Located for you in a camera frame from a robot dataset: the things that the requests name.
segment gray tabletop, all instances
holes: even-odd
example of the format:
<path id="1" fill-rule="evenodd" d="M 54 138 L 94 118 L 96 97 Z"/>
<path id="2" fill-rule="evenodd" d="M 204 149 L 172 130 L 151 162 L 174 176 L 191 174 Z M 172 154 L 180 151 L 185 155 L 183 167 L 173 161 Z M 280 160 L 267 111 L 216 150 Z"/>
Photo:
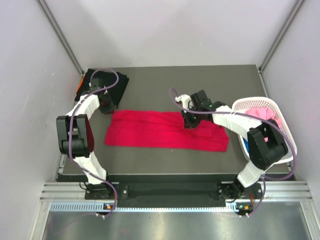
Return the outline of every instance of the gray tabletop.
<path id="1" fill-rule="evenodd" d="M 193 94 L 205 90 L 208 98 L 232 106 L 246 97 L 264 96 L 264 89 L 255 65 L 232 66 L 168 66 L 129 67 L 116 71 L 130 80 L 119 104 L 120 110 L 179 111 L 168 90 Z M 94 152 L 109 174 L 227 174 L 239 173 L 246 165 L 239 140 L 227 131 L 230 141 L 226 152 L 190 149 L 115 147 L 104 145 L 111 115 L 98 110 L 90 119 L 95 139 Z M 273 166 L 269 173 L 287 173 L 286 164 Z M 66 161 L 63 174 L 83 174 Z"/>

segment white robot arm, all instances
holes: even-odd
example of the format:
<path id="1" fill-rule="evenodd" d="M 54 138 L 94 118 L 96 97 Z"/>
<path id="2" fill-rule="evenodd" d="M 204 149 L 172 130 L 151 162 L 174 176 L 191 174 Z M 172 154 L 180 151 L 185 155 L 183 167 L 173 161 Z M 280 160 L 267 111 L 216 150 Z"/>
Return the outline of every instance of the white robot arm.
<path id="1" fill-rule="evenodd" d="M 92 79 L 87 94 L 80 97 L 79 102 L 70 112 L 56 119 L 59 150 L 62 154 L 69 155 L 70 120 L 73 112 L 77 109 L 73 119 L 72 158 L 82 169 L 89 171 L 84 171 L 84 173 L 88 178 L 88 183 L 92 185 L 99 185 L 102 181 L 91 174 L 103 180 L 108 178 L 107 171 L 101 167 L 94 153 L 95 140 L 89 124 L 89 119 L 95 110 L 100 109 L 102 113 L 107 113 L 115 108 L 107 90 L 88 96 L 89 93 L 104 87 L 103 80 Z"/>
<path id="2" fill-rule="evenodd" d="M 223 126 L 248 141 L 249 161 L 237 175 L 234 184 L 239 193 L 255 184 L 259 178 L 284 155 L 288 153 L 283 137 L 272 127 L 259 120 L 233 114 L 234 111 L 222 102 L 211 103 L 202 90 L 191 96 L 180 95 L 175 98 L 184 109 L 197 112 L 225 112 L 227 114 L 193 114 L 181 111 L 185 128 L 195 128 L 201 120 L 211 121 Z"/>

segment white laundry basket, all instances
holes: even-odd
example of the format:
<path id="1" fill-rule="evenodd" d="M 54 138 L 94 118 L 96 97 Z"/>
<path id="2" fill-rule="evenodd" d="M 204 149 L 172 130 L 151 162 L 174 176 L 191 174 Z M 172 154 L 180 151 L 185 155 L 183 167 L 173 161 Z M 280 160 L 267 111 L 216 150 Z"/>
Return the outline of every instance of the white laundry basket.
<path id="1" fill-rule="evenodd" d="M 294 151 L 297 154 L 296 143 L 291 135 L 291 132 L 288 128 L 286 120 L 285 120 L 284 116 L 282 115 L 278 105 L 270 98 L 262 97 L 262 96 L 241 98 L 241 99 L 235 101 L 232 105 L 232 110 L 240 112 L 240 113 L 245 113 L 246 110 L 251 109 L 251 108 L 270 108 L 270 109 L 272 109 L 276 113 L 276 118 L 281 119 L 281 128 L 280 129 L 289 138 L 289 140 L 291 141 L 291 143 L 294 147 Z M 249 161 L 250 157 L 249 157 L 249 153 L 247 151 L 244 139 L 240 135 L 238 135 L 238 138 L 240 141 L 242 152 L 243 152 L 245 158 Z M 288 144 L 287 144 L 287 147 L 288 147 L 288 153 L 283 158 L 281 158 L 281 160 L 278 161 L 276 164 L 282 164 L 282 163 L 286 163 L 286 162 L 293 160 L 293 155 L 292 155 L 291 149 L 288 146 Z"/>

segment pink cloth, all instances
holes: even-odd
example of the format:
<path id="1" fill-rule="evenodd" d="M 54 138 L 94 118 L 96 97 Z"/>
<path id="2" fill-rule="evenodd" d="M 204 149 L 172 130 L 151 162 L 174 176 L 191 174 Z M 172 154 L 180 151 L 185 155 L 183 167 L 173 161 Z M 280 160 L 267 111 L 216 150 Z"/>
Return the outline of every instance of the pink cloth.
<path id="1" fill-rule="evenodd" d="M 276 118 L 276 113 L 269 107 L 254 107 L 245 111 L 246 114 L 256 116 L 264 120 L 275 120 L 278 127 L 281 128 L 282 121 L 280 118 Z"/>
<path id="2" fill-rule="evenodd" d="M 185 129 L 180 112 L 121 110 L 112 115 L 104 144 L 225 152 L 228 142 L 225 129 L 209 121 Z"/>

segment metal floor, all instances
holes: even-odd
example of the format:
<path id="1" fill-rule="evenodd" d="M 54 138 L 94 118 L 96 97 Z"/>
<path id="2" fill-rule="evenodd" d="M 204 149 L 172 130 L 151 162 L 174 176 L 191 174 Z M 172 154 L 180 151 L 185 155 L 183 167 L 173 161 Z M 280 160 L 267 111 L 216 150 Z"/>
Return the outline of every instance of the metal floor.
<path id="1" fill-rule="evenodd" d="M 193 94 L 205 90 L 211 100 L 232 106 L 237 99 L 264 96 L 264 89 L 255 65 L 229 66 L 168 66 L 117 68 L 130 80 L 119 109 L 145 111 L 179 111 L 168 90 Z M 110 115 L 98 110 L 90 119 L 95 139 L 95 155 L 109 174 L 226 174 L 239 173 L 247 160 L 235 133 L 226 152 L 189 149 L 113 147 L 104 145 Z M 286 164 L 275 165 L 268 173 L 287 173 Z M 83 174 L 66 161 L 63 174 Z"/>
<path id="2" fill-rule="evenodd" d="M 82 214 L 50 212 L 53 231 Z M 89 215 L 59 235 L 48 222 L 43 240 L 311 240 L 299 202 L 266 202 L 250 218 L 218 212 L 115 212 L 105 220 Z"/>

